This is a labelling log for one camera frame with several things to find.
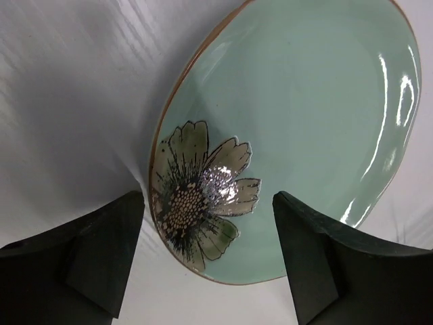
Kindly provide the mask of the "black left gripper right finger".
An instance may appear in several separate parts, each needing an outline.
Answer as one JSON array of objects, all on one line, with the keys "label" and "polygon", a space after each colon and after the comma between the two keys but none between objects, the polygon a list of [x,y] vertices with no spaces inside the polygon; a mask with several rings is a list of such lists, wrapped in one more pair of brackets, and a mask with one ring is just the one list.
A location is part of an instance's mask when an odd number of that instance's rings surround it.
[{"label": "black left gripper right finger", "polygon": [[432,323],[432,251],[356,230],[287,192],[273,212],[299,324]]}]

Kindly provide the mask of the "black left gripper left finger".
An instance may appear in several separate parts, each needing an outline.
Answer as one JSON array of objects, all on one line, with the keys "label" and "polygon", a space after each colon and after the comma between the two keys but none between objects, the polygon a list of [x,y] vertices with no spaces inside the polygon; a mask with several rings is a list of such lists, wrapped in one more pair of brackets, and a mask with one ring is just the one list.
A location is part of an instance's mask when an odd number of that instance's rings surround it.
[{"label": "black left gripper left finger", "polygon": [[111,324],[119,317],[143,221],[129,192],[1,248],[2,324]]}]

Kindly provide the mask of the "pale green plate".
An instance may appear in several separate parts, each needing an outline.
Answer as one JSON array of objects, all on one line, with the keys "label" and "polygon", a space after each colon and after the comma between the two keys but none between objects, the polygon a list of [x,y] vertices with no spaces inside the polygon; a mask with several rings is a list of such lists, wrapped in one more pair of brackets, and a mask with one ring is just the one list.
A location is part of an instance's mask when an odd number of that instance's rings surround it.
[{"label": "pale green plate", "polygon": [[273,197],[351,227],[401,163],[419,103],[413,31],[393,1],[247,1],[203,42],[152,148],[170,253],[245,285],[285,276]]}]

